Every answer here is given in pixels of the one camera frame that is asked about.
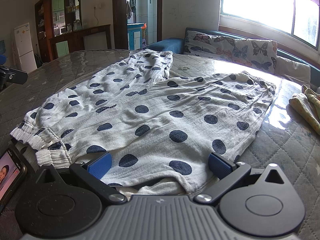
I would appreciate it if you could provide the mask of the dark wooden shelf cabinet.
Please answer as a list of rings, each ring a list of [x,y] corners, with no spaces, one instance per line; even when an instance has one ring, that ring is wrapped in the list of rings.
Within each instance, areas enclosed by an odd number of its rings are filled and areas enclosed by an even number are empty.
[[[43,63],[69,54],[69,44],[59,38],[80,23],[80,0],[39,0],[35,4],[37,53]]]

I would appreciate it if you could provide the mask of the butterfly print cushion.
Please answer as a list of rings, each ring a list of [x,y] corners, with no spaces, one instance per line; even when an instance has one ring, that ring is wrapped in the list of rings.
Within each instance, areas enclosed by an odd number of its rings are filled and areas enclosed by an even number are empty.
[[[277,42],[209,35],[188,30],[185,33],[184,54],[217,59],[275,73]]]

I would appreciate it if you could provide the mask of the white refrigerator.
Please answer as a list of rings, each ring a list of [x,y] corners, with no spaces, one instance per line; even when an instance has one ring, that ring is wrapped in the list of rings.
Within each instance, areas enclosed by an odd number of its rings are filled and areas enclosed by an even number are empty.
[[[31,42],[29,23],[14,29],[14,45],[18,68],[27,73],[35,71],[37,65]]]

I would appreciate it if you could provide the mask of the smartphone with lit screen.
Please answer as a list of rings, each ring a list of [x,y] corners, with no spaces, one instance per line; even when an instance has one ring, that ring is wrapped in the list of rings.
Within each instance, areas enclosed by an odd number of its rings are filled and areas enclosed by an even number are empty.
[[[27,174],[27,167],[18,151],[9,147],[1,154],[1,213],[10,202]]]

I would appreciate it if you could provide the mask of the grey quilted star table cover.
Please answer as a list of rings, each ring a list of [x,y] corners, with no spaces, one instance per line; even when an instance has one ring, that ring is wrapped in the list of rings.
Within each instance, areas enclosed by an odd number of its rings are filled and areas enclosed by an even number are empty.
[[[28,75],[23,85],[11,84],[1,91],[1,150],[10,143],[10,132],[24,115],[54,93],[76,84],[97,71],[129,56],[127,50],[78,51]],[[249,69],[276,85],[276,95],[256,139],[241,155],[241,160],[262,168],[277,163],[300,195],[306,217],[300,229],[302,239],[319,239],[319,135],[289,105],[300,92],[300,85],[289,80]]]

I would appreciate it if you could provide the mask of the dark wooden side table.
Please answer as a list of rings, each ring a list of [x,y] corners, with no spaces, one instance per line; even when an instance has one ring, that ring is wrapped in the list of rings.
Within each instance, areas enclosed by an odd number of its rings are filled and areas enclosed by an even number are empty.
[[[111,49],[110,24],[72,31],[49,39],[53,60],[58,58],[56,44],[67,41],[70,53],[85,49],[84,37],[97,33],[105,33],[107,48]]]

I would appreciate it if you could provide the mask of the white navy polka dot pants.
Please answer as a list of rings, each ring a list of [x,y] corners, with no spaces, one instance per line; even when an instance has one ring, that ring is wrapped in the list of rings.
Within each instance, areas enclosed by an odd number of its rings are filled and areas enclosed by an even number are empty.
[[[38,165],[110,153],[103,183],[138,194],[195,194],[208,157],[234,161],[255,139],[275,85],[244,73],[170,77],[170,51],[140,51],[29,111],[11,135]]]

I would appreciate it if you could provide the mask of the grey plain cushion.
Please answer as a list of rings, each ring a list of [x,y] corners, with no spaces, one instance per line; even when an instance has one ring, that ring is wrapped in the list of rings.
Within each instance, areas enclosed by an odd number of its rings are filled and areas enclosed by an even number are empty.
[[[275,74],[299,85],[311,85],[311,68],[307,64],[289,60],[278,56]]]

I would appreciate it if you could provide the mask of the blue pillow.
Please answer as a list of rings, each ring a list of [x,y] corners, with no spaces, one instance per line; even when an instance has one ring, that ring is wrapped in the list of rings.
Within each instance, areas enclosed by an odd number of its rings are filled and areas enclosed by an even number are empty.
[[[183,54],[184,39],[175,37],[167,38],[165,40],[148,45],[147,48],[154,51],[172,51],[176,54]]]

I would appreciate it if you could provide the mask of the blue white small cabinet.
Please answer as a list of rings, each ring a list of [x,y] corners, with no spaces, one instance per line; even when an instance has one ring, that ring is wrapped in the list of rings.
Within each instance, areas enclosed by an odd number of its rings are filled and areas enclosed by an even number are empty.
[[[127,24],[128,49],[139,50],[142,47],[142,28],[144,23]]]

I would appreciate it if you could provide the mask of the yellow green cloth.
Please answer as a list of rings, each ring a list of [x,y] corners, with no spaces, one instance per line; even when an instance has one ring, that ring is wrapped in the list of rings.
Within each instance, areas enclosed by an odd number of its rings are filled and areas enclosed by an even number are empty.
[[[290,106],[320,135],[319,94],[306,85],[289,99]]]

